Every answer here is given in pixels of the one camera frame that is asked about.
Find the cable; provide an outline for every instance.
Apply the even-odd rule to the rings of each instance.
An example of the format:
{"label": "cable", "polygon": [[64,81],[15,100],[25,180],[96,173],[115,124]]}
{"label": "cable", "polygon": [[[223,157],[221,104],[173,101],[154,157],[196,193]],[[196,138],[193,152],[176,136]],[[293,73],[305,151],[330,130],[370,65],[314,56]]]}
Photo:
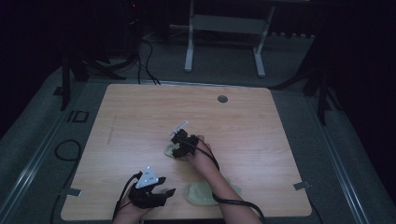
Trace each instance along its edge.
{"label": "cable", "polygon": [[[189,31],[189,29],[187,28],[187,29],[183,29],[183,30],[181,30],[181,31],[178,31],[177,33],[174,33],[174,34],[172,34],[172,35],[169,35],[169,38],[172,38],[172,37],[175,37],[175,36],[178,36],[178,35],[182,35],[183,33],[186,33],[186,32],[188,32]],[[153,36],[153,35],[156,35],[156,33],[151,33],[151,34],[148,34],[148,35],[145,35],[145,36],[143,36],[142,38],[145,40],[145,41],[148,41],[148,42],[165,42],[166,40],[164,40],[164,39],[149,39],[149,37],[151,37],[151,36]]]}
{"label": "cable", "polygon": [[344,110],[344,108],[338,104],[338,102],[335,100],[335,98],[332,96],[332,93],[327,91],[327,94],[329,95],[330,99],[332,100],[332,103],[334,104],[335,108],[338,110]]}
{"label": "cable", "polygon": [[312,202],[311,202],[311,200],[309,199],[309,197],[308,197],[308,201],[309,201],[309,204],[311,204],[312,209],[314,209],[315,213],[317,214],[317,217],[318,217],[318,219],[319,219],[320,224],[323,224],[323,219],[321,218],[321,216],[320,216],[320,214],[319,214],[319,212],[318,212],[318,209],[312,204]]}
{"label": "cable", "polygon": [[161,85],[160,81],[159,81],[155,76],[153,76],[153,75],[150,73],[150,71],[149,71],[149,59],[151,58],[151,54],[152,54],[152,45],[151,45],[148,41],[146,41],[146,40],[144,40],[144,39],[142,39],[142,42],[145,43],[145,44],[147,44],[147,45],[149,45],[149,47],[150,47],[150,51],[149,51],[149,54],[148,54],[148,58],[147,58],[147,60],[146,60],[146,66],[145,66],[146,71],[147,71],[148,75],[151,77],[151,79],[154,81],[154,84],[156,84],[156,82],[157,82],[158,85]]}
{"label": "cable", "polygon": [[[210,150],[210,153],[211,153],[212,155],[209,155],[209,153],[205,152],[203,149],[201,149],[201,148],[199,148],[199,147],[196,147],[196,146],[194,146],[194,145],[192,145],[192,144],[190,144],[190,143],[184,142],[184,141],[182,141],[182,140],[180,140],[180,139],[177,139],[177,140],[178,140],[179,142],[183,143],[183,144],[186,144],[186,145],[189,146],[189,147],[194,147],[195,149],[197,149],[197,150],[201,151],[202,153],[204,153],[204,155],[206,155],[210,160],[212,160],[212,161],[215,163],[215,165],[216,165],[216,167],[218,168],[218,170],[220,170],[220,168],[219,168],[219,163],[218,163],[218,161],[216,160],[215,156],[213,155],[212,150],[210,150],[210,147],[209,147],[203,140],[201,140],[200,138],[198,138],[198,140],[201,141],[202,143],[204,143],[204,145]],[[265,220],[265,217],[264,217],[264,214],[262,213],[262,210],[260,209],[259,206],[257,206],[257,205],[254,204],[254,203],[250,203],[250,202],[246,202],[246,201],[240,201],[240,200],[221,199],[221,198],[219,198],[218,196],[216,196],[214,193],[212,193],[212,197],[213,197],[213,199],[214,199],[216,202],[218,202],[218,203],[227,203],[227,204],[234,204],[234,205],[242,205],[242,206],[251,207],[251,208],[253,208],[254,210],[256,210],[257,213],[259,213],[262,224],[265,223],[265,221],[264,221],[264,220]]]}
{"label": "cable", "polygon": [[137,69],[137,83],[140,84],[140,72],[142,71],[142,62],[140,61],[139,52],[137,52],[137,61],[139,62],[139,68]]}
{"label": "cable", "polygon": [[[58,152],[58,151],[59,151],[59,148],[60,148],[63,144],[68,143],[68,142],[75,143],[75,144],[78,146],[78,156],[77,156],[77,157],[69,159],[69,158],[64,158],[64,157],[62,157],[62,156],[59,154],[59,152]],[[67,139],[67,140],[64,140],[64,141],[62,141],[60,144],[58,144],[58,146],[56,146],[56,148],[55,148],[55,156],[56,156],[56,158],[58,158],[58,159],[61,160],[61,161],[75,161],[75,162],[76,162],[76,163],[75,163],[75,166],[74,166],[74,168],[73,168],[73,170],[70,172],[69,176],[66,178],[66,181],[64,181],[64,185],[63,185],[62,188],[61,188],[61,190],[62,190],[62,189],[65,189],[65,188],[66,188],[66,186],[67,186],[67,184],[68,184],[70,178],[72,177],[73,173],[77,170],[78,163],[79,163],[79,161],[80,161],[80,159],[81,159],[81,156],[82,156],[82,148],[81,148],[81,145],[79,144],[78,141],[76,141],[76,140],[74,140],[74,139]],[[58,204],[58,202],[59,202],[60,199],[61,199],[61,194],[58,193],[58,196],[56,197],[55,203],[54,203],[53,206],[52,206],[52,211],[51,211],[51,213],[50,213],[49,223],[53,223],[53,217],[54,217],[54,214],[55,214],[55,208],[56,208],[56,205]]]}
{"label": "cable", "polygon": [[128,204],[131,203],[131,202],[128,202],[127,204],[125,204],[125,205],[123,205],[123,206],[120,206],[121,201],[122,201],[122,198],[123,198],[123,196],[124,196],[124,194],[125,194],[125,191],[128,189],[129,184],[131,183],[131,181],[132,181],[133,179],[139,177],[140,175],[141,175],[141,173],[136,174],[136,175],[133,175],[133,176],[132,176],[131,178],[129,178],[129,180],[126,182],[126,184],[125,184],[125,186],[124,186],[124,188],[123,188],[123,190],[122,190],[122,194],[121,194],[119,200],[118,200],[117,203],[116,203],[116,207],[114,208],[113,220],[114,220],[114,218],[116,217],[117,213],[118,213],[122,208],[124,208],[126,205],[128,205]]}

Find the wooden table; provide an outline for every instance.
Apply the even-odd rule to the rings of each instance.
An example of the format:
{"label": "wooden table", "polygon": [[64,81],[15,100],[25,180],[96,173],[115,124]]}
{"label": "wooden table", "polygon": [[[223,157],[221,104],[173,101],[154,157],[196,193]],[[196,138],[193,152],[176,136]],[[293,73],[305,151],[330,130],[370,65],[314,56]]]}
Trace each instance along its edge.
{"label": "wooden table", "polygon": [[[220,103],[224,95],[227,103]],[[203,181],[186,161],[166,157],[169,133],[185,120],[185,131],[205,136],[224,176],[242,189],[244,200],[267,217],[311,214],[271,92],[262,88],[214,86],[109,85],[72,189],[65,220],[111,219],[126,181],[147,166],[165,183],[153,193],[176,188],[164,207],[144,219],[218,218],[219,208],[184,198],[187,185]]]}

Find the human hand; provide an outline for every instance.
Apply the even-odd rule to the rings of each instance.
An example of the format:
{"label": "human hand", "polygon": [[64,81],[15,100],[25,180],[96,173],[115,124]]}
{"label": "human hand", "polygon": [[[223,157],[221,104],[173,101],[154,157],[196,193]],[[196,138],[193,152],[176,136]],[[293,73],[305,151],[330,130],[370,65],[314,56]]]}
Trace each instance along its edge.
{"label": "human hand", "polygon": [[196,137],[200,139],[197,147],[203,152],[196,149],[194,155],[188,154],[184,159],[188,161],[198,173],[207,179],[210,175],[219,173],[219,170],[213,160],[208,157],[214,158],[210,145],[205,143],[205,138],[203,136],[197,135]]}
{"label": "human hand", "polygon": [[128,189],[128,192],[122,198],[119,212],[114,218],[113,224],[135,224],[141,219],[142,216],[152,210],[152,208],[143,209],[134,206],[128,197],[130,191],[131,188]]}

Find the metal stand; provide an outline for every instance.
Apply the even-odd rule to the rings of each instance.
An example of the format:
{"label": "metal stand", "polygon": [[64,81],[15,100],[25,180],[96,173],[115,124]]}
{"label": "metal stand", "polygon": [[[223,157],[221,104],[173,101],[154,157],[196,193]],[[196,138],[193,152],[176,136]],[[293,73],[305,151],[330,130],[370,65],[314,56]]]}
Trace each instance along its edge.
{"label": "metal stand", "polygon": [[207,30],[218,32],[230,32],[241,34],[261,35],[260,43],[253,48],[254,59],[256,62],[259,77],[264,77],[264,66],[262,64],[262,47],[268,28],[273,18],[275,7],[272,6],[266,20],[242,19],[220,16],[207,16],[194,14],[194,0],[190,0],[190,25],[189,25],[189,45],[187,46],[186,63],[184,70],[192,70],[192,59],[194,53],[193,32],[194,30]]}

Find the black cable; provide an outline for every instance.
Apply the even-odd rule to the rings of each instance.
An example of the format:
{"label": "black cable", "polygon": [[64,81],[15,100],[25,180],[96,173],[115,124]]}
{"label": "black cable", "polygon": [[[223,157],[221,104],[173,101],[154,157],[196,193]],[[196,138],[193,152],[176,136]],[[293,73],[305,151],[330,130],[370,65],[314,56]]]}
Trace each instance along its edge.
{"label": "black cable", "polygon": [[318,219],[319,219],[320,224],[323,224],[323,219],[321,218],[321,216],[320,216],[320,214],[319,214],[319,212],[318,212],[318,209],[312,204],[312,202],[311,202],[311,200],[309,199],[309,197],[308,197],[308,201],[309,201],[309,204],[311,204],[312,209],[314,209],[315,213],[317,214],[317,217],[318,217]]}
{"label": "black cable", "polygon": [[[205,145],[206,145],[206,147],[207,148],[209,148],[209,146],[204,142],[204,141],[202,141],[201,139],[199,139],[201,142],[203,142]],[[194,145],[192,145],[192,144],[190,144],[190,143],[188,143],[188,142],[185,142],[185,141],[183,141],[183,140],[181,140],[181,139],[177,139],[177,141],[179,141],[180,143],[183,143],[183,144],[185,144],[185,145],[187,145],[187,146],[189,146],[189,147],[193,147],[193,148],[195,148],[196,150],[198,150],[198,151],[200,151],[200,152],[202,152],[202,153],[204,153],[210,160],[212,160],[214,163],[215,163],[215,165],[216,165],[216,167],[218,168],[218,170],[220,170],[220,168],[219,168],[219,163],[218,163],[218,161],[216,160],[216,158],[215,158],[215,156],[213,155],[213,153],[212,153],[212,151],[210,150],[210,148],[209,148],[209,150],[210,150],[210,153],[212,154],[212,155],[209,155],[209,153],[207,153],[207,152],[205,152],[203,149],[201,149],[201,148],[199,148],[199,147],[197,147],[197,146],[194,146]]]}
{"label": "black cable", "polygon": [[136,57],[137,57],[137,61],[139,62],[139,68],[137,69],[137,83],[140,84],[140,72],[142,70],[142,62],[140,61],[139,52],[137,52]]}
{"label": "black cable", "polygon": [[127,66],[129,66],[130,64],[134,63],[136,60],[136,58],[133,57],[128,57],[126,58],[126,60],[124,62],[121,63],[115,63],[115,64],[111,64],[111,65],[102,65],[104,68],[116,72],[118,70],[121,70]]}
{"label": "black cable", "polygon": [[[201,141],[202,143],[204,143],[204,145],[210,150],[210,153],[211,153],[212,155],[209,155],[209,153],[203,151],[201,148],[196,147],[196,146],[194,146],[194,145],[192,145],[192,144],[190,144],[190,143],[184,142],[184,141],[182,141],[182,140],[180,140],[180,139],[177,139],[177,140],[178,140],[179,142],[183,143],[183,144],[186,144],[186,145],[189,146],[189,147],[194,147],[195,149],[197,149],[197,150],[201,151],[202,153],[204,153],[210,160],[212,160],[212,161],[215,163],[215,165],[216,165],[216,167],[218,168],[218,170],[220,170],[220,168],[219,168],[219,163],[218,163],[218,161],[216,160],[215,156],[213,155],[212,150],[210,149],[210,147],[209,147],[203,140],[201,140],[200,138],[198,138],[198,140]],[[257,206],[257,205],[254,204],[254,203],[250,203],[250,202],[246,202],[246,201],[240,201],[240,200],[221,199],[221,198],[219,198],[218,196],[216,196],[214,193],[212,193],[212,197],[213,197],[213,199],[214,199],[216,202],[218,202],[218,203],[227,203],[227,204],[234,204],[234,205],[242,205],[242,206],[251,207],[251,208],[253,208],[254,210],[256,210],[257,213],[259,213],[260,219],[261,219],[261,221],[262,221],[262,224],[265,223],[265,217],[264,217],[264,214],[262,213],[262,210],[260,209],[259,206]]]}
{"label": "black cable", "polygon": [[146,67],[146,71],[147,71],[148,75],[151,77],[151,79],[153,79],[153,81],[155,80],[154,84],[157,82],[158,85],[161,85],[160,81],[155,76],[153,76],[150,73],[150,71],[149,71],[149,59],[151,58],[151,54],[152,54],[152,45],[148,41],[146,41],[144,39],[142,39],[142,42],[147,44],[147,45],[149,45],[149,47],[150,47],[150,51],[149,51],[149,54],[148,54],[148,59],[146,60],[146,66],[145,66]]}
{"label": "black cable", "polygon": [[330,99],[332,100],[332,103],[334,104],[335,108],[337,108],[338,110],[344,110],[343,107],[341,107],[338,102],[335,100],[335,98],[332,96],[332,93],[327,91],[327,94],[329,95]]}
{"label": "black cable", "polygon": [[[64,158],[64,157],[62,157],[62,156],[59,154],[59,152],[58,152],[59,148],[60,148],[63,144],[68,143],[68,142],[75,143],[75,144],[78,146],[78,156],[77,156],[77,157],[71,158],[71,159],[70,159],[70,158]],[[73,173],[77,170],[78,163],[79,163],[79,161],[80,161],[80,159],[81,159],[81,156],[82,156],[82,148],[81,148],[81,145],[79,144],[78,141],[76,141],[76,140],[74,140],[74,139],[67,139],[67,140],[64,140],[64,141],[62,141],[60,144],[58,144],[58,146],[56,146],[56,148],[55,148],[55,156],[56,156],[56,158],[58,158],[58,159],[61,160],[61,161],[75,161],[75,162],[76,162],[76,163],[75,163],[75,166],[74,166],[74,168],[73,168],[73,170],[70,172],[69,176],[66,178],[66,181],[64,181],[64,185],[62,186],[62,189],[65,189],[66,186],[67,186],[67,184],[69,183],[69,180],[70,180],[70,178],[72,177]],[[58,196],[56,197],[55,203],[54,203],[53,206],[52,206],[52,211],[51,211],[51,213],[50,213],[49,223],[53,223],[53,217],[54,217],[54,214],[55,214],[55,208],[56,208],[56,205],[58,204],[58,202],[59,202],[60,199],[61,199],[61,194],[58,193]]]}
{"label": "black cable", "polygon": [[120,204],[121,204],[121,201],[122,201],[122,198],[123,198],[123,196],[124,196],[124,194],[125,194],[125,191],[128,189],[129,184],[131,183],[131,181],[132,181],[133,179],[139,177],[140,175],[141,175],[141,173],[136,174],[136,175],[133,175],[133,176],[132,176],[131,178],[129,178],[129,180],[126,182],[126,184],[125,184],[125,186],[124,186],[124,188],[123,188],[123,190],[122,190],[122,194],[121,194],[119,200],[118,200],[117,203],[116,203],[116,207],[114,208],[113,220],[114,220],[114,218],[116,217],[117,213],[118,213],[122,208],[124,208],[126,205],[128,205],[128,204],[131,203],[131,202],[128,202],[127,204],[125,204],[125,205],[123,205],[123,206],[120,205]]}

